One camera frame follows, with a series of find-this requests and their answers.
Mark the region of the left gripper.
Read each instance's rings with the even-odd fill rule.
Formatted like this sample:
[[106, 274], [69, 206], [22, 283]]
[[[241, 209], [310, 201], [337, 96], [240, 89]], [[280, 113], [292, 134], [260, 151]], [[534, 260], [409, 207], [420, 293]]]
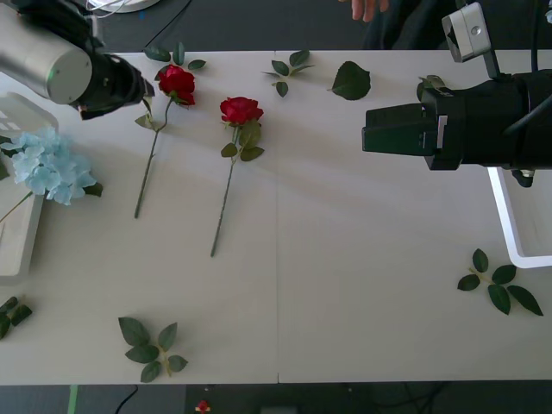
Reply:
[[112, 113], [124, 106], [143, 105], [149, 108], [149, 98], [155, 96], [154, 87], [141, 73], [125, 59], [114, 54], [108, 54], [110, 59], [113, 82], [105, 114]]

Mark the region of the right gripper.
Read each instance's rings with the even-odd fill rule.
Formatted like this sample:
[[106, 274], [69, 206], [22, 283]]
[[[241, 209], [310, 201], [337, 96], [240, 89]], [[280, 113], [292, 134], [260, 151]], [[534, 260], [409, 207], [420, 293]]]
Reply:
[[[505, 131], [529, 113], [529, 75], [518, 73], [464, 90], [420, 82], [420, 103], [366, 112], [362, 150], [425, 156], [431, 171], [460, 165], [530, 170], [523, 154], [524, 132]], [[416, 129], [435, 129], [432, 133]]]

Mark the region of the person's hand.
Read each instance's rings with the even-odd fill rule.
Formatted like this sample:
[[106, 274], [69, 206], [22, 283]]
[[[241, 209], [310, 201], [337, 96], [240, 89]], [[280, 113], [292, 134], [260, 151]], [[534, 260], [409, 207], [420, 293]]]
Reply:
[[351, 0], [351, 13], [355, 21], [370, 22], [377, 11], [385, 12], [389, 8], [388, 0]]

